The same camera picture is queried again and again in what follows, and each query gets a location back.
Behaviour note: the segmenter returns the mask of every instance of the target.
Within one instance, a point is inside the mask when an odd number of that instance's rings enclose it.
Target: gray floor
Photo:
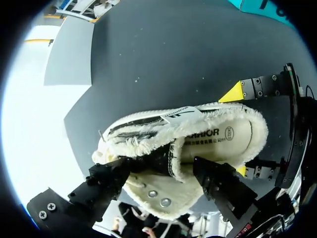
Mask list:
[[[217,101],[236,81],[279,73],[292,62],[301,84],[317,89],[317,72],[300,36],[282,23],[239,12],[226,0],[122,1],[95,25],[93,86],[65,118],[73,152],[85,175],[93,165],[98,130],[144,110]],[[289,152],[289,102],[246,102],[269,128],[259,157],[280,161]],[[274,181],[246,181],[259,196]],[[131,201],[126,194],[121,199]],[[214,211],[202,197],[195,211]]]

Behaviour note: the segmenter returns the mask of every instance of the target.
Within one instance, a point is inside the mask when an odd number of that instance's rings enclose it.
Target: person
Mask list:
[[[137,218],[132,211],[132,207],[129,204],[121,202],[119,204],[120,213],[127,223],[123,228],[122,233],[119,232],[120,218],[116,217],[114,219],[112,231],[120,235],[123,238],[156,238],[156,235],[153,231],[153,227],[156,222],[159,220],[157,217],[150,214],[146,220],[142,221]]]

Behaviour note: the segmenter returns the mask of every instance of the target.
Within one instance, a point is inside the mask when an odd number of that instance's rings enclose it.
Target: shoe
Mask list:
[[[126,156],[140,163],[123,188],[154,216],[173,220],[203,195],[193,175],[195,156],[238,168],[259,154],[267,135],[262,114],[238,103],[141,112],[103,133],[93,161]]]

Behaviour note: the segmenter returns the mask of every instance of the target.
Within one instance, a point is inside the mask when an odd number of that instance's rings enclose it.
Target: shoe insole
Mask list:
[[[214,162],[234,160],[248,148],[251,137],[252,128],[247,119],[226,121],[217,128],[188,136],[181,163],[193,163],[195,156]]]

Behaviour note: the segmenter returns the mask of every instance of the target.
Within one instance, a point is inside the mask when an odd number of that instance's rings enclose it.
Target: screw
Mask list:
[[[52,203],[52,202],[49,203],[49,204],[48,204],[48,210],[51,211],[51,212],[52,212],[52,211],[55,211],[55,210],[56,210],[56,205],[55,205],[55,203]]]
[[[45,211],[40,211],[39,212],[39,217],[40,217],[41,220],[45,220],[48,217],[48,215],[47,215],[47,213]]]

